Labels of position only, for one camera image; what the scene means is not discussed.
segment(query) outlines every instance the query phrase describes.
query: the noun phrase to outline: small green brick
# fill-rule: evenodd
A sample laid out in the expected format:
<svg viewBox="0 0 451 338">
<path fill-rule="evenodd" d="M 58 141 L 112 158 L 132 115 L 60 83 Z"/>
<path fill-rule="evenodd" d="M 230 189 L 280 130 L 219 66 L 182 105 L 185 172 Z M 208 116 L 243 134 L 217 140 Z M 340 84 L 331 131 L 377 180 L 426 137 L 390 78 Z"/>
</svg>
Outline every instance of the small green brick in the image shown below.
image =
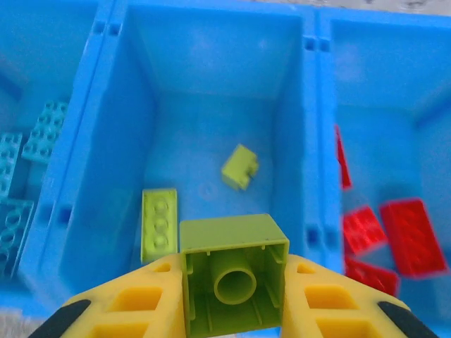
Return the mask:
<svg viewBox="0 0 451 338">
<path fill-rule="evenodd" d="M 232 156 L 221 169 L 223 181 L 235 190 L 246 190 L 250 177 L 259 169 L 257 155 L 245 146 L 238 144 Z"/>
<path fill-rule="evenodd" d="M 174 254 L 177 246 L 177 191 L 142 192 L 141 261 L 148 263 Z"/>
<path fill-rule="evenodd" d="M 270 215 L 181 222 L 187 337 L 281 326 L 288 245 Z"/>
</svg>

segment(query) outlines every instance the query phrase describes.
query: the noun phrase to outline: blue plastic bin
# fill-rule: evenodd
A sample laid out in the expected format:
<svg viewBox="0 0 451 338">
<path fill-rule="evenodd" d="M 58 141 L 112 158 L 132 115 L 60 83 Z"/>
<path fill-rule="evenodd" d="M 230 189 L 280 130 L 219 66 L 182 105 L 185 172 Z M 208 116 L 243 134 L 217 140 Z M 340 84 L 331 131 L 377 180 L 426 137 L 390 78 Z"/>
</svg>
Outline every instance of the blue plastic bin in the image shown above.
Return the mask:
<svg viewBox="0 0 451 338">
<path fill-rule="evenodd" d="M 100 27 L 92 26 L 106 22 L 106 7 L 94 0 L 0 1 L 0 308 L 33 316 L 51 310 L 36 300 L 18 264 L 27 239 L 21 261 L 39 264 L 35 249 L 44 248 L 99 56 Z M 24 153 L 33 147 L 31 161 Z"/>
<path fill-rule="evenodd" d="M 451 261 L 451 18 L 319 11 L 321 138 L 328 223 L 365 201 L 420 197 Z M 353 190 L 340 205 L 334 124 Z M 367 261 L 395 269 L 390 250 Z M 451 337 L 451 276 L 402 278 L 405 301 L 439 337 Z"/>
<path fill-rule="evenodd" d="M 179 221 L 270 213 L 321 260 L 313 8 L 119 1 L 109 27 L 55 206 L 71 217 L 36 277 L 48 297 L 140 265 L 143 189 L 175 187 Z M 239 143 L 260 162 L 245 192 L 221 181 Z"/>
</svg>

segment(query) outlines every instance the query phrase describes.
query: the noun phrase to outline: turquoise brick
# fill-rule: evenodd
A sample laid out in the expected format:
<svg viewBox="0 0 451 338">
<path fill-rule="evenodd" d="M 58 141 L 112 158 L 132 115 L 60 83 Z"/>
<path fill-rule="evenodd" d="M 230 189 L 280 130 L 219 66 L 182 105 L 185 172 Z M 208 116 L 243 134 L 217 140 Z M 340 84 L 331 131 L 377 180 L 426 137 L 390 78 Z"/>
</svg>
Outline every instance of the turquoise brick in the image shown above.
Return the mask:
<svg viewBox="0 0 451 338">
<path fill-rule="evenodd" d="M 0 199 L 0 279 L 16 272 L 30 226 L 34 203 Z"/>
<path fill-rule="evenodd" d="M 16 170 L 22 139 L 21 133 L 0 134 L 0 198 L 10 196 L 14 181 L 23 178 Z"/>
<path fill-rule="evenodd" d="M 44 110 L 39 115 L 27 144 L 23 147 L 23 158 L 45 164 L 49 162 L 67 110 L 68 104 L 64 102 L 45 103 Z"/>
</svg>

